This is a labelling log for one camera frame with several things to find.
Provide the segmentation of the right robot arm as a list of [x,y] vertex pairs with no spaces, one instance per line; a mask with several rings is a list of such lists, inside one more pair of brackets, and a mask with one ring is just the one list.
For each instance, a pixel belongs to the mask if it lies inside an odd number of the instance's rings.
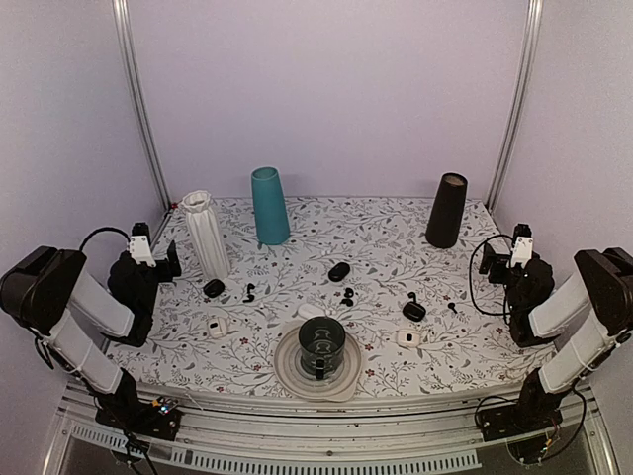
[[538,257],[512,259],[506,271],[510,336],[520,347],[560,336],[574,318],[587,316],[556,355],[531,371],[518,401],[484,411],[481,424],[542,428],[558,419],[561,401],[632,334],[632,256],[620,247],[586,249],[577,270],[554,287],[552,267]]

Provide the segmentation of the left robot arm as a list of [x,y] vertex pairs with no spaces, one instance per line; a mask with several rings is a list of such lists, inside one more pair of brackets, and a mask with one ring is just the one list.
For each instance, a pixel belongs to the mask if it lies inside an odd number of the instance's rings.
[[1,308],[83,379],[115,420],[137,429],[146,422],[147,410],[135,379],[97,348],[73,314],[83,314],[114,342],[143,346],[159,285],[182,274],[177,247],[171,243],[165,258],[156,260],[145,237],[132,237],[105,285],[86,263],[80,250],[37,248],[2,276]]

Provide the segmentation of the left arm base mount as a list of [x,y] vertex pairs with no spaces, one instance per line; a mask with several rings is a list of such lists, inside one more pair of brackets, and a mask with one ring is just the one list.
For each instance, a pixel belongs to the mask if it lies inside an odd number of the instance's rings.
[[183,413],[175,399],[159,397],[147,403],[132,399],[99,399],[95,421],[125,433],[174,441]]

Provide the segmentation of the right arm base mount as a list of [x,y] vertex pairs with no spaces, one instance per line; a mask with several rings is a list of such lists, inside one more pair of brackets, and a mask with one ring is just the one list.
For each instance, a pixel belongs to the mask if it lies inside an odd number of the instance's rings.
[[555,428],[563,421],[560,410],[540,414],[527,414],[513,405],[477,410],[475,422],[484,441],[494,441],[528,434],[546,428]]

